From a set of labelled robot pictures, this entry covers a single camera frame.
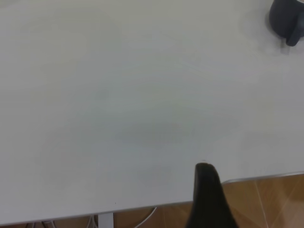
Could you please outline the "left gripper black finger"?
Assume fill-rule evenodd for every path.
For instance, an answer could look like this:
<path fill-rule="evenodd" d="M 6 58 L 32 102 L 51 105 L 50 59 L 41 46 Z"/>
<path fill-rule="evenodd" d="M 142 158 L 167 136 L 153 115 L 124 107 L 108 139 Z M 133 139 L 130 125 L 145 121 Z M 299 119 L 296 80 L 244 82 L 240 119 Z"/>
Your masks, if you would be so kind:
<path fill-rule="evenodd" d="M 209 163 L 195 166 L 193 204 L 187 228 L 237 228 L 219 175 Z"/>

